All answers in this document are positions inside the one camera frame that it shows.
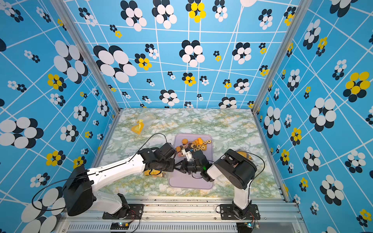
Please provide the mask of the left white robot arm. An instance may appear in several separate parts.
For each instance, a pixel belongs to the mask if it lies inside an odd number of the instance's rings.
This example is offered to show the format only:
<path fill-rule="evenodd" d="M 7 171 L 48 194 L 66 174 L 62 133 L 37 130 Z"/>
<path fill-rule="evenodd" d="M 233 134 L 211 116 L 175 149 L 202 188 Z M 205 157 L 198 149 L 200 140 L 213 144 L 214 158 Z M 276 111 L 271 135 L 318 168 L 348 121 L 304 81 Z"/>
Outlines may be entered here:
<path fill-rule="evenodd" d="M 147 170 L 172 172 L 176 149 L 171 143 L 162 147 L 139 150 L 130 158 L 112 164 L 86 169 L 84 166 L 73 170 L 62 191 L 68 216 L 78 216 L 86 211 L 99 211 L 113 219 L 128 216 L 130 206 L 122 194 L 110 195 L 101 188 L 132 174 Z"/>

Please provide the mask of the poured cookies pile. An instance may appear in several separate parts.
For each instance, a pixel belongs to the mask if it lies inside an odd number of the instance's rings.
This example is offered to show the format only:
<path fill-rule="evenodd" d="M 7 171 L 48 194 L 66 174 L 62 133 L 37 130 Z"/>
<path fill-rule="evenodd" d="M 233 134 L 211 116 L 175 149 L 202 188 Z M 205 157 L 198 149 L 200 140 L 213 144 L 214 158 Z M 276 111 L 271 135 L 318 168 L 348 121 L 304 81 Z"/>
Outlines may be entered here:
<path fill-rule="evenodd" d="M 201 150 L 207 152 L 208 150 L 212 152 L 212 140 L 203 139 L 202 137 L 187 139 L 182 138 L 180 142 L 176 142 L 176 155 L 178 157 L 186 157 L 186 152 L 195 152 Z"/>

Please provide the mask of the ziploc bag of cookies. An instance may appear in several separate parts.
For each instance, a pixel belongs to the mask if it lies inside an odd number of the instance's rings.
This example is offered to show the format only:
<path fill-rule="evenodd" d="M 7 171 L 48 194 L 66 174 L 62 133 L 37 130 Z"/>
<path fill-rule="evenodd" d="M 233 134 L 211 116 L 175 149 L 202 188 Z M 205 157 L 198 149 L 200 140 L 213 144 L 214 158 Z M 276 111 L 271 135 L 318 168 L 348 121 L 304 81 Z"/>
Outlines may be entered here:
<path fill-rule="evenodd" d="M 136 124 L 131 128 L 133 133 L 140 135 L 143 131 L 152 126 L 156 116 L 151 112 L 143 112 L 139 115 Z"/>

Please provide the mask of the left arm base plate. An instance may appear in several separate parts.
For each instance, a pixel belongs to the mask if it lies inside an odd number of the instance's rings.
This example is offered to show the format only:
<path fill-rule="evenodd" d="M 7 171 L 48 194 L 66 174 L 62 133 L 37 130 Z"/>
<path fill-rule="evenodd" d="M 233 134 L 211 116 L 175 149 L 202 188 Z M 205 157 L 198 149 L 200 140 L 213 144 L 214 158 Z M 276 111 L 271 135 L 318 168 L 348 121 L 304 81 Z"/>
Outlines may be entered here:
<path fill-rule="evenodd" d="M 144 206 L 143 204 L 128 204 L 114 214 L 104 212 L 103 219 L 141 219 Z"/>

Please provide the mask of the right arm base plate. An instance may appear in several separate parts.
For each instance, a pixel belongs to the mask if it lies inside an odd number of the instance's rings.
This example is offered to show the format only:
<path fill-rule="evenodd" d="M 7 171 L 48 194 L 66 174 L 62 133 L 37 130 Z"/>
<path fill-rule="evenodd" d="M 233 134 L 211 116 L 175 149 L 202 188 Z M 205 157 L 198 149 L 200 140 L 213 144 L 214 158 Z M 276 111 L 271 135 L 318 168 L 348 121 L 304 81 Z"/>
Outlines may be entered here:
<path fill-rule="evenodd" d="M 245 209 L 240 209 L 235 204 L 221 204 L 218 206 L 218 213 L 222 220 L 260 220 L 258 206 L 248 205 Z"/>

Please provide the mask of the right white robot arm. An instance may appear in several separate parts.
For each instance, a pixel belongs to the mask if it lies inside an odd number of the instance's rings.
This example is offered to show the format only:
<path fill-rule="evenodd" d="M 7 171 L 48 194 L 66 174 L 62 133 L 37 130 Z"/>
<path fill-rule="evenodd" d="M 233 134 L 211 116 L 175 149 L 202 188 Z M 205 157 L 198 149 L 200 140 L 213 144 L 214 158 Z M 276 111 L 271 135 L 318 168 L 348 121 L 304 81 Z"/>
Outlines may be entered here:
<path fill-rule="evenodd" d="M 235 189 L 232 204 L 221 205 L 221 218 L 227 218 L 229 215 L 242 220 L 255 218 L 255 208 L 251 207 L 250 189 L 257 168 L 252 161 L 237 151 L 228 149 L 212 163 L 198 150 L 191 154 L 190 159 L 185 158 L 174 165 L 174 169 L 188 175 L 199 173 L 207 182 L 213 182 L 223 175 Z"/>

